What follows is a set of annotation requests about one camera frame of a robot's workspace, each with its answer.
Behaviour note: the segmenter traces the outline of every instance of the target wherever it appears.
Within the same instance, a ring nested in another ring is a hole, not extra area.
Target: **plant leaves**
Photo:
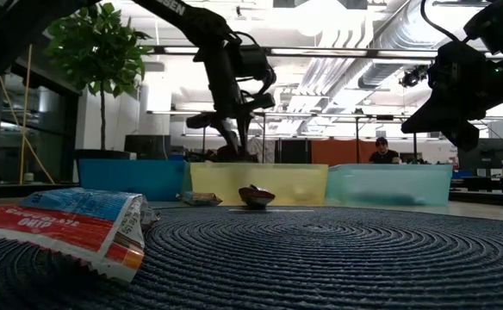
[[[95,82],[95,84],[93,85],[93,90],[95,91],[95,94],[100,90],[100,82]]]
[[[89,14],[89,9],[87,9],[85,7],[79,9],[79,16],[87,17],[88,14]]]
[[[89,16],[91,19],[96,19],[98,17],[98,7],[96,5],[89,7]]]
[[[125,84],[125,85],[122,85],[121,86],[121,89],[128,93],[128,94],[131,94],[133,91],[134,91],[134,87],[133,87],[133,84]]]
[[[112,95],[114,95],[114,97],[117,97],[121,94],[121,87],[120,85],[116,85],[114,87],[114,91],[112,92]]]
[[[96,96],[95,87],[93,87],[93,85],[89,84],[89,85],[87,85],[87,88],[89,89],[89,92],[90,92],[93,96]]]
[[[112,93],[112,83],[110,81],[104,82],[104,91],[111,94]]]
[[[146,40],[146,39],[151,39],[152,37],[148,35],[147,33],[143,33],[142,31],[135,31],[134,35],[139,39],[139,40]]]
[[[109,16],[115,10],[114,5],[112,3],[102,4],[101,9],[103,13],[106,13],[106,16]]]
[[[122,25],[121,12],[114,11],[111,3],[104,4],[101,10],[94,5],[87,9],[87,16],[82,16],[83,9],[53,22],[49,32],[55,35],[47,55],[78,89],[87,87],[95,95],[104,80],[112,83],[104,85],[108,93],[119,96],[134,92],[135,77],[144,76],[142,56],[152,50],[150,46],[139,46],[139,39],[150,36],[128,27],[129,23]]]
[[[149,53],[154,50],[153,46],[140,46],[142,53]]]

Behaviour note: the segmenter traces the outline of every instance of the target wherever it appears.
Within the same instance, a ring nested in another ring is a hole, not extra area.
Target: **brown object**
[[[266,209],[267,205],[275,199],[275,195],[266,189],[254,185],[239,189],[240,198],[250,209]]]
[[[359,164],[367,164],[370,155],[376,152],[376,144],[368,141],[358,141]],[[313,140],[311,144],[313,151],[313,164],[328,164],[335,166],[338,164],[357,163],[357,141],[356,140]]]
[[[190,206],[218,206],[223,201],[213,193],[184,192],[177,198]]]

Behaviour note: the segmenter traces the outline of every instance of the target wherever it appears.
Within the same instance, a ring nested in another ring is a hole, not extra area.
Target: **dark gray rug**
[[[178,208],[146,242],[126,284],[0,241],[0,309],[503,308],[502,221]]]

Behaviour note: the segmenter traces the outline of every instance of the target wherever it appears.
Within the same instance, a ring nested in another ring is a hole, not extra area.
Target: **teal plastic bin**
[[[447,164],[341,164],[328,171],[326,205],[446,206]]]
[[[150,202],[175,202],[190,187],[183,161],[79,159],[79,183],[84,189],[138,193]]]

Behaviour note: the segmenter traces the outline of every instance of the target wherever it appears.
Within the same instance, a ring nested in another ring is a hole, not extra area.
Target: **crumpled snack bag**
[[[212,207],[218,206],[223,201],[213,193],[183,192],[177,198],[190,206]]]
[[[267,189],[260,189],[251,184],[249,187],[239,189],[240,198],[251,209],[266,209],[267,205],[275,199]]]
[[[0,239],[58,251],[131,282],[145,255],[143,230],[157,220],[141,194],[54,189],[0,206]]]

